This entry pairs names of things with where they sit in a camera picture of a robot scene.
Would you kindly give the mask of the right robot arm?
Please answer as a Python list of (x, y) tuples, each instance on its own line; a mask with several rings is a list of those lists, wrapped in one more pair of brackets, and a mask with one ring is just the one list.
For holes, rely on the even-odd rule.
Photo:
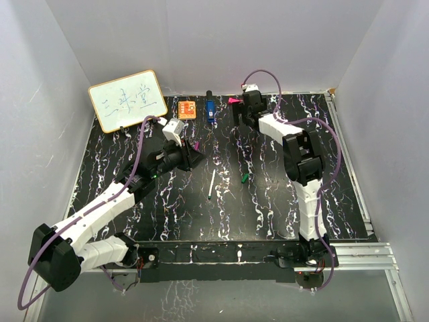
[(283, 120), (277, 113), (270, 113), (267, 99), (258, 90), (245, 91), (242, 99), (229, 99), (229, 104), (233, 109), (234, 125), (243, 123), (282, 146), (286, 175), (298, 198), (299, 260), (314, 266), (329, 255), (334, 263), (320, 206), (325, 161), (317, 133)]

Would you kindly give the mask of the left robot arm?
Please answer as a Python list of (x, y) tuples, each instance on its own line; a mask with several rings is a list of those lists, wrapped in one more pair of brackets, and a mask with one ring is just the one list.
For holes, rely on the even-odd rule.
[(158, 177), (175, 169), (191, 171), (204, 158), (189, 141), (177, 144), (170, 140), (161, 150), (129, 163), (103, 193), (80, 211), (52, 227), (43, 223), (35, 229), (29, 267), (56, 292), (61, 292), (81, 273), (98, 266), (134, 266), (139, 252), (132, 238), (124, 233), (96, 242), (91, 238), (153, 191)]

